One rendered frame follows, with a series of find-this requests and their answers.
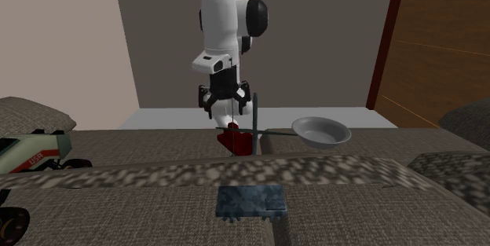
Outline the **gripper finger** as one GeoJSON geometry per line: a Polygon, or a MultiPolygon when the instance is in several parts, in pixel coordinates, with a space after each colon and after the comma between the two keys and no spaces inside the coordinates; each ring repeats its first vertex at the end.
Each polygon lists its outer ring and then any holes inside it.
{"type": "Polygon", "coordinates": [[[200,108],[203,108],[207,112],[209,119],[213,119],[212,111],[211,111],[211,107],[212,107],[213,102],[211,102],[210,104],[208,103],[208,101],[211,98],[212,98],[212,94],[210,92],[210,87],[204,86],[204,85],[199,85],[199,87],[198,87],[198,106],[200,108]]]}
{"type": "Polygon", "coordinates": [[[238,102],[239,114],[242,115],[247,103],[251,101],[250,86],[248,81],[242,81],[237,83],[234,89],[234,99],[238,102]]]}

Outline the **grey-brown fabric sofa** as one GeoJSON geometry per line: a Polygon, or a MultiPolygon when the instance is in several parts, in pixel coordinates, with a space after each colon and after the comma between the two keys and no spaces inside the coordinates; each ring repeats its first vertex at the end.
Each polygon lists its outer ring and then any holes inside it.
{"type": "Polygon", "coordinates": [[[232,161],[216,130],[76,130],[54,108],[0,99],[0,136],[64,130],[95,172],[13,190],[16,246],[490,246],[490,150],[443,129],[359,129],[331,150],[271,130],[232,161]],[[273,222],[215,214],[212,181],[283,183],[273,222]]]}

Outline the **grey bowl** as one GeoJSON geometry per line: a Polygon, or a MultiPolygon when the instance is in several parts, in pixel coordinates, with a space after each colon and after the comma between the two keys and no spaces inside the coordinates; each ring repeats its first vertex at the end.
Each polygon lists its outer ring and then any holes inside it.
{"type": "Polygon", "coordinates": [[[317,116],[296,119],[291,128],[306,145],[315,149],[333,149],[352,137],[344,124],[317,116]]]}

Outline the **blue marbled flat box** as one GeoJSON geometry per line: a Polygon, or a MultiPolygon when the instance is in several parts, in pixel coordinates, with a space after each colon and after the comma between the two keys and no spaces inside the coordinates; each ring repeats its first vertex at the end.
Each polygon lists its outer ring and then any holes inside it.
{"type": "Polygon", "coordinates": [[[240,221],[241,218],[258,217],[262,220],[288,215],[281,185],[237,185],[218,188],[215,215],[224,221],[240,221]]]}

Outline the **brown wooden door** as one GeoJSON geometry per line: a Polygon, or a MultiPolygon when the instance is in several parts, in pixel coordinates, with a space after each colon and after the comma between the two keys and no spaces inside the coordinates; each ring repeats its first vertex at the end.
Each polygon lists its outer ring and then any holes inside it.
{"type": "Polygon", "coordinates": [[[400,0],[370,102],[397,127],[436,128],[459,106],[490,97],[490,0],[400,0]]]}

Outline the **white toy car, black wheels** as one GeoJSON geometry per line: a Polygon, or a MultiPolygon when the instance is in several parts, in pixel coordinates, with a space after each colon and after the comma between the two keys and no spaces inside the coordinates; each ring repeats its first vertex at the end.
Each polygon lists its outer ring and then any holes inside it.
{"type": "MultiPolygon", "coordinates": [[[[68,160],[71,150],[70,136],[62,130],[47,134],[36,129],[30,134],[0,138],[0,174],[93,166],[85,159],[68,160]]],[[[9,193],[9,189],[0,189],[0,246],[14,246],[26,233],[31,219],[28,210],[4,205],[9,193]]]]}

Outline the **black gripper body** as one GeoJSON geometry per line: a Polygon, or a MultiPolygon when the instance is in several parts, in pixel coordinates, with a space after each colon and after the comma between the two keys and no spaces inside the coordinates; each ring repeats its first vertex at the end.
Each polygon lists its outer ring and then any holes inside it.
{"type": "Polygon", "coordinates": [[[232,99],[239,88],[238,83],[236,66],[210,75],[211,96],[217,100],[232,99]]]}

